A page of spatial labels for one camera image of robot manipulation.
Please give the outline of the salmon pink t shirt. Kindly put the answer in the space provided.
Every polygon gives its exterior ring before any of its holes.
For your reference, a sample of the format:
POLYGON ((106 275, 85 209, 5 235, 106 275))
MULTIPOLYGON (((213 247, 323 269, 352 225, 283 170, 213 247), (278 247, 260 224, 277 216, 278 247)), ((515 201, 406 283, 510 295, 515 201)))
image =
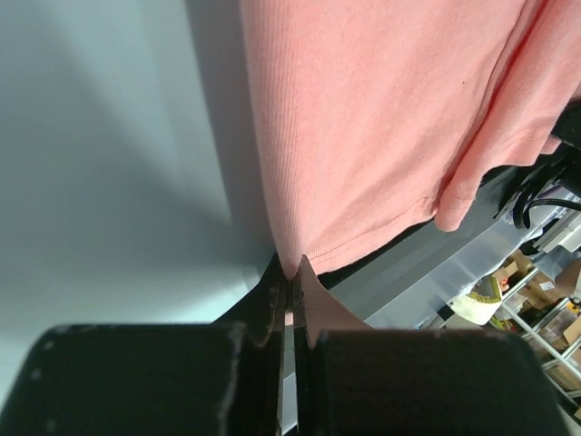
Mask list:
POLYGON ((282 269, 457 230, 484 175, 551 154, 580 93, 577 1, 243 1, 282 269))

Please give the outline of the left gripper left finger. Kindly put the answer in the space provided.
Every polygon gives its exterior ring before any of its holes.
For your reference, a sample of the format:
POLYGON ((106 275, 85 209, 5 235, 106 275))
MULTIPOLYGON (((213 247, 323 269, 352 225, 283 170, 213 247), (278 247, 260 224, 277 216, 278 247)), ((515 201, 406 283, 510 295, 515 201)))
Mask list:
POLYGON ((47 330, 13 385, 14 434, 281 434, 287 288, 272 258, 214 322, 47 330))

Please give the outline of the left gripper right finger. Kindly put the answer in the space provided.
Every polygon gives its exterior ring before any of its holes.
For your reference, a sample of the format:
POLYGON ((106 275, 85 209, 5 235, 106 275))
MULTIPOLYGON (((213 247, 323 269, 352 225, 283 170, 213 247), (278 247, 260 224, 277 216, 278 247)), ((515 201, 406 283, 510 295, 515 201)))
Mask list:
POLYGON ((292 280, 301 435, 565 435, 529 346, 491 330, 374 329, 307 258, 292 280))

